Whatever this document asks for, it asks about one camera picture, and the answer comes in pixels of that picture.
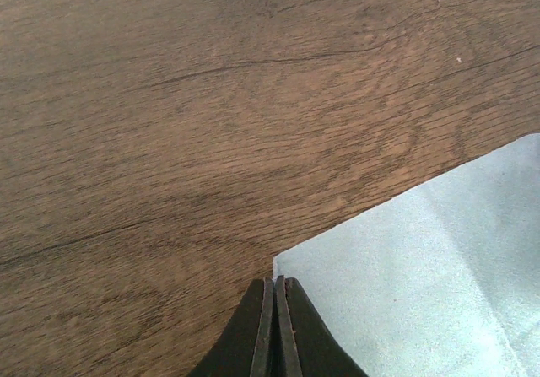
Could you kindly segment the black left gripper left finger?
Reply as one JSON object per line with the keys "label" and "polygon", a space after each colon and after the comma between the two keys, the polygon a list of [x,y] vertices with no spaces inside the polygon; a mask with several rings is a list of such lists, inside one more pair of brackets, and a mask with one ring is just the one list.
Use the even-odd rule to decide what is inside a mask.
{"label": "black left gripper left finger", "polygon": [[251,281],[219,339],[193,376],[269,376],[272,366],[274,284]]}

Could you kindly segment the light blue cleaning cloth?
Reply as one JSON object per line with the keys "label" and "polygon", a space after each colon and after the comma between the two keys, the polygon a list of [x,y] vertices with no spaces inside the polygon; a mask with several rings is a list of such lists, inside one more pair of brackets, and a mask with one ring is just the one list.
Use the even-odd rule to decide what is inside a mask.
{"label": "light blue cleaning cloth", "polygon": [[539,373],[539,137],[274,258],[370,376]]}

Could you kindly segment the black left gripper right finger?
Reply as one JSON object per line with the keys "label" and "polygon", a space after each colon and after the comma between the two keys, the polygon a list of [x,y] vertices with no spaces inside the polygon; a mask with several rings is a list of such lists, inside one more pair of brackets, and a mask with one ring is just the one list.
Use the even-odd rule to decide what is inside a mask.
{"label": "black left gripper right finger", "polygon": [[365,376],[338,344],[294,277],[275,282],[275,376]]}

